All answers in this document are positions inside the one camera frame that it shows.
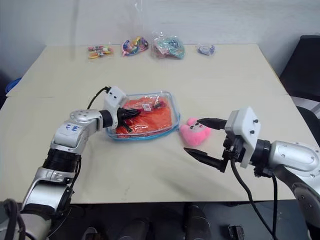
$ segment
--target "floor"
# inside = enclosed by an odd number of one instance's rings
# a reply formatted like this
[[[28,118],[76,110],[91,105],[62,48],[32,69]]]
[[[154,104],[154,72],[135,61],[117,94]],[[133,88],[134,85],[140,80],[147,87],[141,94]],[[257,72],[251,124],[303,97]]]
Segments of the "floor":
[[[249,204],[197,203],[210,222],[212,240],[230,240],[229,225],[242,225],[245,240],[271,240]],[[148,219],[153,223],[155,240],[184,240],[183,202],[82,204],[72,207],[69,217],[51,240],[81,240],[89,226],[103,229],[108,240],[117,236],[131,220]],[[272,222],[273,202],[258,202],[257,207],[268,224]],[[4,219],[0,212],[0,222]],[[280,200],[277,215],[280,240],[308,240],[305,221],[295,200]]]

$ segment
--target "table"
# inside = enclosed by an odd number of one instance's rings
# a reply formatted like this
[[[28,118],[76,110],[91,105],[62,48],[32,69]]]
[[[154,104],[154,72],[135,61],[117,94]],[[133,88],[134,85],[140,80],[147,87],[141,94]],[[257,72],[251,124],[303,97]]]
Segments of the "table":
[[[189,117],[227,119],[232,110],[252,106],[261,121],[260,138],[317,146],[290,96],[255,44],[217,45],[206,57],[186,46],[184,60],[134,57],[86,59],[86,48],[47,47],[9,92],[0,111],[0,200],[22,201],[44,162],[57,128],[83,109],[105,85],[128,94],[168,90],[175,95],[181,123]],[[93,108],[102,108],[99,96]],[[198,149],[221,157],[224,131]],[[91,136],[82,155],[73,203],[246,201],[230,166],[220,173],[183,150],[178,132],[151,141],[115,142],[104,131]],[[271,200],[270,179],[255,178],[253,167],[239,168],[255,200]],[[293,194],[279,182],[279,199]]]

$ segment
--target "white label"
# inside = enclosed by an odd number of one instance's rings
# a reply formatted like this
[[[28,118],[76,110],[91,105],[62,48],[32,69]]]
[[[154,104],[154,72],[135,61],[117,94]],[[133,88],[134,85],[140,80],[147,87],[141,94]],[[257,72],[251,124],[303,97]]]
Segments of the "white label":
[[[151,111],[151,107],[150,107],[150,104],[142,104],[142,107],[143,107],[143,110],[145,111]]]

